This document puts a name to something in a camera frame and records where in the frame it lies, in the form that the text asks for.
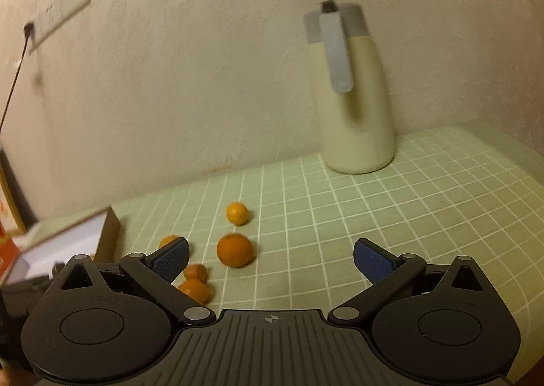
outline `peeled orange fruit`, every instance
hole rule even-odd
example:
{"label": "peeled orange fruit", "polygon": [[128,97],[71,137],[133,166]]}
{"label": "peeled orange fruit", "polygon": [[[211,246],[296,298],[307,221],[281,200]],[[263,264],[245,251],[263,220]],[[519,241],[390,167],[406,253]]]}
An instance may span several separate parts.
{"label": "peeled orange fruit", "polygon": [[172,240],[177,238],[177,236],[166,236],[164,239],[162,239],[159,243],[159,248],[162,248],[163,246],[168,245]]}
{"label": "peeled orange fruit", "polygon": [[200,263],[187,266],[183,270],[183,275],[187,280],[197,279],[202,283],[206,283],[206,280],[208,280],[208,271],[206,271],[206,267]]}
{"label": "peeled orange fruit", "polygon": [[227,234],[217,243],[217,257],[223,265],[240,268],[253,259],[253,245],[242,234]]}
{"label": "peeled orange fruit", "polygon": [[233,202],[227,207],[227,219],[233,225],[243,225],[249,221],[249,210],[244,204]]}
{"label": "peeled orange fruit", "polygon": [[200,304],[206,304],[211,296],[210,289],[198,279],[189,279],[181,283],[178,289]]}

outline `red object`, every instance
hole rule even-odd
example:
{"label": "red object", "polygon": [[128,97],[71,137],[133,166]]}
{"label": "red object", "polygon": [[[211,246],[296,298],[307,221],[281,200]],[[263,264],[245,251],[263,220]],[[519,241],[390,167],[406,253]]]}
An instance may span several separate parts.
{"label": "red object", "polygon": [[2,236],[0,238],[0,276],[4,274],[5,270],[18,255],[19,249],[13,243],[12,238]]}

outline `gray thermos handle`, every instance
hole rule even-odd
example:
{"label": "gray thermos handle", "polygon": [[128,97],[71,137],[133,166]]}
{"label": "gray thermos handle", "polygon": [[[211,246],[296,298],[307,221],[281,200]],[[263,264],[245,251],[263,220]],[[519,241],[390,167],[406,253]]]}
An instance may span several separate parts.
{"label": "gray thermos handle", "polygon": [[334,1],[323,2],[322,11],[318,22],[325,45],[331,85],[335,92],[347,93],[353,88],[353,75],[342,15]]}

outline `wall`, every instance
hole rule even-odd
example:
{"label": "wall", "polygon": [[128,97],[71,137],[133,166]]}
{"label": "wall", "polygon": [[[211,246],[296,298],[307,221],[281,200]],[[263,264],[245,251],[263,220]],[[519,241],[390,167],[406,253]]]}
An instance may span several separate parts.
{"label": "wall", "polygon": [[[320,1],[91,0],[25,59],[2,133],[36,214],[317,150],[301,17]],[[498,83],[542,83],[544,0],[349,1],[399,131],[475,118]],[[0,0],[2,99],[47,2]]]}

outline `blue gripper pad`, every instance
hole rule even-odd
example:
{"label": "blue gripper pad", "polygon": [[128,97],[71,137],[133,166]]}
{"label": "blue gripper pad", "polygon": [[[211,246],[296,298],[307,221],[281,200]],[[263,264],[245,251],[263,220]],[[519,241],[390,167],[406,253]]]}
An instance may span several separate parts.
{"label": "blue gripper pad", "polygon": [[391,274],[400,264],[398,257],[365,238],[355,242],[353,261],[357,269],[372,284]]}
{"label": "blue gripper pad", "polygon": [[178,237],[146,257],[145,263],[155,274],[172,283],[189,263],[189,243]]}

